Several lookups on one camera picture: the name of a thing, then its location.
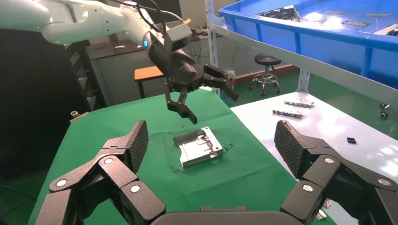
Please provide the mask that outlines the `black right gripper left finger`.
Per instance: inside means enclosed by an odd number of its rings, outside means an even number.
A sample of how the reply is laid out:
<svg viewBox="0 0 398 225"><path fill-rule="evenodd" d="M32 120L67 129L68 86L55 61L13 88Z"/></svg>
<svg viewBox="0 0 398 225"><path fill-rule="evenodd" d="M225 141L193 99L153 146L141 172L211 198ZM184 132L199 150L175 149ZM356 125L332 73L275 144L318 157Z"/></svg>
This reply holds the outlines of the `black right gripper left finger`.
<svg viewBox="0 0 398 225"><path fill-rule="evenodd" d="M163 201L137 175L148 146L147 123L138 120L124 136L106 141L87 163L49 185L38 225L82 225L110 201L130 225L149 225L166 213Z"/></svg>

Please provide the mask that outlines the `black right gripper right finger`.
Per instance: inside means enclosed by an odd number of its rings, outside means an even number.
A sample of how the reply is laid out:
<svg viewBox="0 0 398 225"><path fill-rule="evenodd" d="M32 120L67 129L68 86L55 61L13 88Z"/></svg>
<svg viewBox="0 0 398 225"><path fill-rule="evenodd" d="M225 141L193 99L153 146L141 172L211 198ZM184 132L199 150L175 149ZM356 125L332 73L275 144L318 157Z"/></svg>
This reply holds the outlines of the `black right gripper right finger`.
<svg viewBox="0 0 398 225"><path fill-rule="evenodd" d="M308 225L329 199L360 225L398 222L398 185L392 179L343 158L323 139L301 134L288 121L276 124L275 147L297 184L281 211Z"/></svg>

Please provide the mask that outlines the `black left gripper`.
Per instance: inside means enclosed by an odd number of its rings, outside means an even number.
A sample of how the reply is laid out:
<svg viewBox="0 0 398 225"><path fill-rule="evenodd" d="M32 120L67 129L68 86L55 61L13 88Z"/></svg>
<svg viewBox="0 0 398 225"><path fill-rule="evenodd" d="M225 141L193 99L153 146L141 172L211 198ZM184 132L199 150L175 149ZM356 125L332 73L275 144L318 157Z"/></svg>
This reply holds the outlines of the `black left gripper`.
<svg viewBox="0 0 398 225"><path fill-rule="evenodd" d="M198 119L185 104L188 92L204 85L223 90L234 102L239 99L239 94L233 89L233 82L225 71L208 64L199 66L182 49L168 52L160 42L154 41L148 56L167 79L165 97L168 110L188 118L193 124L197 124ZM177 101L171 99L171 90L180 93Z"/></svg>

